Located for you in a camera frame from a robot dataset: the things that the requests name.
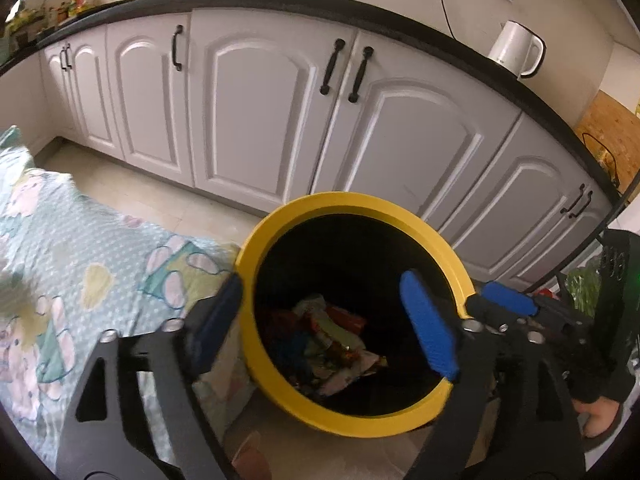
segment kettle handle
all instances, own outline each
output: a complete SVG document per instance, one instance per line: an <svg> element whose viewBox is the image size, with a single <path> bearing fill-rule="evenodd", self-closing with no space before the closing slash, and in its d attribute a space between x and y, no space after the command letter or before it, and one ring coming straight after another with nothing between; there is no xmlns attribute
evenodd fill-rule
<svg viewBox="0 0 640 480"><path fill-rule="evenodd" d="M533 62L533 65L528 70L525 70L520 74L520 77L526 79L527 77L533 77L538 73L540 67L542 66L542 62L545 60L546 54L546 44L542 41L542 38L539 38L535 34L531 38L531 43L535 44L538 48L538 56L536 60Z"/></svg>

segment cabinet handle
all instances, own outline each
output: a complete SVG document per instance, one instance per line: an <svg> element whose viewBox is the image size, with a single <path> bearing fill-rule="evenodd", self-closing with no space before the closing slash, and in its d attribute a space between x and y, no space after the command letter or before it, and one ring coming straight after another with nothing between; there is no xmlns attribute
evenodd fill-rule
<svg viewBox="0 0 640 480"><path fill-rule="evenodd" d="M60 68L62 69L62 72L66 72L66 66L64 64L64 62L62 61L62 53L65 51L65 47L62 47L62 50L60 50Z"/></svg>
<svg viewBox="0 0 640 480"><path fill-rule="evenodd" d="M567 209L567 208L563 207L563 208L560 210L560 214L561 214L561 215L563 215L564 213L568 213L569 211L571 211L571 209L573 209L573 208L575 207L575 205L576 205L578 202L580 202L580 199L582 198L582 196L583 196L583 195L584 195L584 184L581 184L581 185L580 185L580 195L578 195L578 198L576 198L576 199L574 200L574 203L572 203L572 204L569 206L569 209Z"/></svg>
<svg viewBox="0 0 640 480"><path fill-rule="evenodd" d="M322 86L320 87L320 93L322 95L327 95L331 87L329 86L329 81L331 81L331 76L334 74L335 62L338 61L338 54L344 46L346 45L345 41L341 38L335 40L334 43L334 53L331 54L329 58L329 63L326 65L326 70L324 71L324 79L322 79Z"/></svg>
<svg viewBox="0 0 640 480"><path fill-rule="evenodd" d="M582 214L582 212L585 209L587 209L587 207L591 203L591 195L593 195L593 191L590 191L590 192L587 193L587 202L580 208L580 211L578 211L577 213L571 213L569 215L569 218L578 218L578 216L580 216Z"/></svg>
<svg viewBox="0 0 640 480"><path fill-rule="evenodd" d="M362 62L360 63L360 68L358 69L358 73L356 74L356 81L353 82L353 91L349 94L349 102L357 103L359 99L358 90L360 90L360 85L362 84L362 79L364 78L364 73L367 71L367 61L373 56L373 47L366 46L362 50Z"/></svg>
<svg viewBox="0 0 640 480"><path fill-rule="evenodd" d="M178 72L182 72L182 63L178 63L175 60L175 48L176 48L178 34L182 34L183 31L184 31L183 26L178 25L177 27L175 27L174 37L171 40L171 61L173 62L175 69Z"/></svg>
<svg viewBox="0 0 640 480"><path fill-rule="evenodd" d="M66 62L66 67L71 70L73 67L71 66L71 63L69 63L69 51L71 50L71 44L67 43L66 47L64 47L62 50L65 51L65 62Z"/></svg>

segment white cabinet door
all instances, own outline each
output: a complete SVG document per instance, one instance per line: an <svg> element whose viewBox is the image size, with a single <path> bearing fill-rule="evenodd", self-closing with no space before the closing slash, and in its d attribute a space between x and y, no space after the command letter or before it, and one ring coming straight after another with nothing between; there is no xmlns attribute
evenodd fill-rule
<svg viewBox="0 0 640 480"><path fill-rule="evenodd" d="M351 102L364 49L357 102ZM450 64L360 32L313 192L356 191L439 228L497 151L519 110Z"/></svg>
<svg viewBox="0 0 640 480"><path fill-rule="evenodd" d="M32 155L58 134L49 117L39 53L0 76L0 96L0 134L15 124Z"/></svg>
<svg viewBox="0 0 640 480"><path fill-rule="evenodd" d="M60 136L79 140L72 110L71 84L66 71L65 46L66 41L59 41L41 51L42 78L52 126Z"/></svg>
<svg viewBox="0 0 640 480"><path fill-rule="evenodd" d="M194 10L189 59L196 186L262 211L311 187L355 29L280 12ZM320 92L336 40L327 94Z"/></svg>
<svg viewBox="0 0 640 480"><path fill-rule="evenodd" d="M187 125L188 14L166 14L107 25L108 72L125 160L193 185ZM172 38L176 61L172 63Z"/></svg>
<svg viewBox="0 0 640 480"><path fill-rule="evenodd" d="M600 188L585 187L583 197L572 211L498 280L518 290L532 285L583 242L610 208L611 204ZM571 213L577 216L570 218Z"/></svg>
<svg viewBox="0 0 640 480"><path fill-rule="evenodd" d="M69 38L66 44L73 104L82 143L123 158L113 119L107 78L106 27L97 27Z"/></svg>
<svg viewBox="0 0 640 480"><path fill-rule="evenodd" d="M476 280L516 288L551 270L606 213L606 198L575 159L522 114L500 151L440 229ZM585 191L572 211L563 211Z"/></svg>

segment countertop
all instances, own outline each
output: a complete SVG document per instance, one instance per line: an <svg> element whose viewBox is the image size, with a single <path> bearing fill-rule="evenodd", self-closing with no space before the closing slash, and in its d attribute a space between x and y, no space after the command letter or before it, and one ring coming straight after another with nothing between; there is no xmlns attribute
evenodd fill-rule
<svg viewBox="0 0 640 480"><path fill-rule="evenodd" d="M446 34L400 14L354 0L127 0L108 6L55 31L38 41L35 46L17 52L13 58L0 66L0 75L37 50L105 23L154 14L190 12L203 7L241 7L303 14L353 25L386 36L467 72L513 102L553 135L598 183L612 203L620 196L607 174L576 137L571 127L511 72Z"/></svg>

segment patterned fabric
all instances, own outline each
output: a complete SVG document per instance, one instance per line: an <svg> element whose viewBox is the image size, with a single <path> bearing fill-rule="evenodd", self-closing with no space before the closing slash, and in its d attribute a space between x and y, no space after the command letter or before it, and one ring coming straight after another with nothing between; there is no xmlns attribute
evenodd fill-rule
<svg viewBox="0 0 640 480"><path fill-rule="evenodd" d="M237 254L123 216L80 194L69 174L34 168L17 128L0 136L0 401L49 468L100 333L147 333L185 316L217 293ZM172 462L153 377L139 380L158 455ZM194 389L221 438L253 391L237 324Z"/></svg>

